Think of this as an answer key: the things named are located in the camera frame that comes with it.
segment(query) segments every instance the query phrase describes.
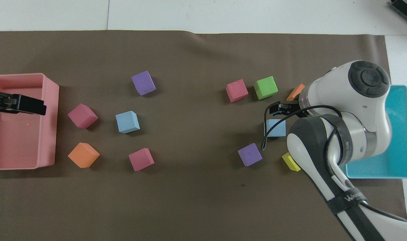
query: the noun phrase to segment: brown tablecloth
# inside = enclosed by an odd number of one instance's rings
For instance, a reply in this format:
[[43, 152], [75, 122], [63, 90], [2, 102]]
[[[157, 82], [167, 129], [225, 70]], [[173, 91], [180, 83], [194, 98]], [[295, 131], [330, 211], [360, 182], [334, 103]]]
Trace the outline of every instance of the brown tablecloth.
[[[60, 86], [55, 165], [0, 171], [0, 240], [349, 240], [305, 173], [283, 163], [285, 138], [250, 167], [237, 150], [260, 144], [268, 104], [358, 59], [388, 70], [384, 37], [0, 32], [0, 74]], [[157, 90], [139, 96], [130, 77], [144, 70]], [[271, 75], [279, 92], [258, 101], [252, 86]], [[230, 103], [226, 84], [241, 78], [249, 95]], [[67, 116], [80, 103], [99, 117], [88, 130]], [[141, 130], [119, 133], [115, 115], [130, 110]], [[101, 153], [90, 168], [67, 157], [78, 142]], [[128, 155], [141, 148], [155, 164], [134, 172]], [[401, 180], [352, 181], [406, 217]]]

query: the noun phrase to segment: block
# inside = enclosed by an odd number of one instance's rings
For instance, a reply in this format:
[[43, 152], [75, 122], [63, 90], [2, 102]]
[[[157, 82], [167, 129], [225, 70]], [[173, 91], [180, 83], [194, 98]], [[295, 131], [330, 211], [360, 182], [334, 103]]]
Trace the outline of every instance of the block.
[[[278, 123], [280, 119], [267, 119], [266, 120], [266, 131], [268, 131], [272, 126], [274, 126], [276, 123]], [[285, 121], [281, 122], [279, 125], [277, 125], [267, 137], [283, 137], [286, 136], [286, 127], [285, 127]]]
[[78, 143], [68, 157], [80, 168], [90, 167], [99, 157], [99, 153], [88, 143]]
[[74, 110], [68, 113], [68, 117], [70, 117], [78, 128], [83, 129], [88, 128], [98, 119], [98, 116], [96, 116], [87, 105], [83, 104], [78, 105]]
[[259, 100], [268, 98], [278, 92], [273, 76], [257, 80], [254, 89]]
[[283, 154], [282, 156], [283, 160], [285, 161], [285, 164], [290, 168], [291, 171], [300, 171], [300, 167], [296, 164], [296, 162], [292, 159], [290, 156], [290, 153], [287, 152], [286, 154]]
[[116, 115], [117, 127], [121, 133], [129, 133], [140, 129], [138, 117], [133, 111]]
[[296, 88], [291, 91], [291, 94], [287, 97], [287, 101], [293, 101], [296, 96], [305, 88], [303, 84], [299, 84]]
[[248, 146], [240, 149], [238, 154], [245, 166], [251, 166], [252, 164], [263, 159], [255, 143], [249, 144]]
[[147, 70], [132, 76], [132, 82], [135, 85], [135, 89], [137, 89], [137, 92], [141, 96], [150, 93], [156, 89], [153, 80], [151, 79], [151, 76]]
[[231, 103], [244, 99], [248, 95], [248, 90], [243, 79], [228, 84], [226, 86], [226, 91]]
[[139, 171], [147, 166], [153, 165], [154, 160], [148, 148], [143, 148], [129, 155], [134, 171]]

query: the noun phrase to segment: yellow cube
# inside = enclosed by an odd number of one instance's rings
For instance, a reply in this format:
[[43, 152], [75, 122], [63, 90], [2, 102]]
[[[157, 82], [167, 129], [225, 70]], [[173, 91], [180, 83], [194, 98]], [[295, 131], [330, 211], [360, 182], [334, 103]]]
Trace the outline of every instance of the yellow cube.
[[285, 161], [285, 164], [290, 168], [291, 171], [300, 171], [300, 167], [297, 166], [296, 162], [292, 159], [290, 156], [290, 153], [287, 152], [286, 154], [283, 154], [282, 156], [283, 160]]

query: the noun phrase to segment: velcro strap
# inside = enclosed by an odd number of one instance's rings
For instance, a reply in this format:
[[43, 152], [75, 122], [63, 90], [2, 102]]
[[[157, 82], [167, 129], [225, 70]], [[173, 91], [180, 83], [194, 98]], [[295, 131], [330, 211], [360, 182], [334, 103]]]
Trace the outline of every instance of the velcro strap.
[[336, 215], [365, 200], [367, 200], [367, 198], [361, 193], [361, 191], [358, 188], [353, 187], [329, 200], [327, 205], [332, 213]]

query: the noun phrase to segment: pink plastic container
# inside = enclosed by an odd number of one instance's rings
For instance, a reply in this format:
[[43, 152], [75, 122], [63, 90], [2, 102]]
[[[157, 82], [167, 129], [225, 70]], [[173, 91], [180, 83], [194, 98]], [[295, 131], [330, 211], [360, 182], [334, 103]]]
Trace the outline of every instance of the pink plastic container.
[[55, 163], [59, 86], [41, 73], [0, 75], [0, 92], [44, 100], [46, 115], [0, 112], [0, 170]]

